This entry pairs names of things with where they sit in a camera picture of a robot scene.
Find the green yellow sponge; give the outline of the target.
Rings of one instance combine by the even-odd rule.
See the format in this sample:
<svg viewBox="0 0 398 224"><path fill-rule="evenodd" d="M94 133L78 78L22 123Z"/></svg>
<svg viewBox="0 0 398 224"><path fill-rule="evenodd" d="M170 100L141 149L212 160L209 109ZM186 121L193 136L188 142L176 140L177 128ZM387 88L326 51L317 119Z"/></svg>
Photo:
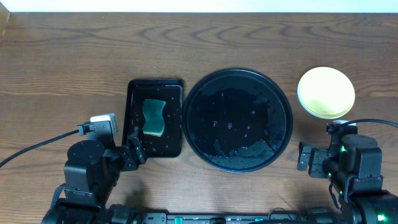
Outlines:
<svg viewBox="0 0 398 224"><path fill-rule="evenodd" d="M142 112L145 118L143 133L146 135L161 137L165 129L163 110L165 101L146 99L144 101Z"/></svg>

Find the yellow plate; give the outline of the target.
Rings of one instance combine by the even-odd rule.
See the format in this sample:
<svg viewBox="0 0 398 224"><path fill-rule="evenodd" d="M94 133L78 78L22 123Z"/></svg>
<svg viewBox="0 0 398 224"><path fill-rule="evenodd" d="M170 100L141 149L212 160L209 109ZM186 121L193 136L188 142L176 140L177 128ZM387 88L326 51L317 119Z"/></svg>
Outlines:
<svg viewBox="0 0 398 224"><path fill-rule="evenodd" d="M297 96L306 111L322 119L344 116L355 102L352 82L331 67L315 67L305 72L298 82Z"/></svg>

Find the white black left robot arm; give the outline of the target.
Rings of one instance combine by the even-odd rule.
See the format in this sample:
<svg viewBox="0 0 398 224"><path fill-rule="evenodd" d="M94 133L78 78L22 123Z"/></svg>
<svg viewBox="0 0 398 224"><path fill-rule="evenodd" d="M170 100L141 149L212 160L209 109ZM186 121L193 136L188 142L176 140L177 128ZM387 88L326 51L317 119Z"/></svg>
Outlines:
<svg viewBox="0 0 398 224"><path fill-rule="evenodd" d="M143 223L136 208L106 203L121 172L137 170L145 164L142 141L138 137L116 146L111 139L89 138L72 145L64 166L65 183L54 192L52 204L42 223Z"/></svg>

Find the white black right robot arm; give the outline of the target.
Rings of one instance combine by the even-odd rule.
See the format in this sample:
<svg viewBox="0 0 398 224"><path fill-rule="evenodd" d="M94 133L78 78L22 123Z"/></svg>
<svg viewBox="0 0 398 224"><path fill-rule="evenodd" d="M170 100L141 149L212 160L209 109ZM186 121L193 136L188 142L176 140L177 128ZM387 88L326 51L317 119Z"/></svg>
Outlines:
<svg viewBox="0 0 398 224"><path fill-rule="evenodd" d="M299 144L297 169L311 178L328 179L339 194L341 215L310 216L316 222L397 223L397 196L382 188L382 151L374 138L347 134L330 147Z"/></svg>

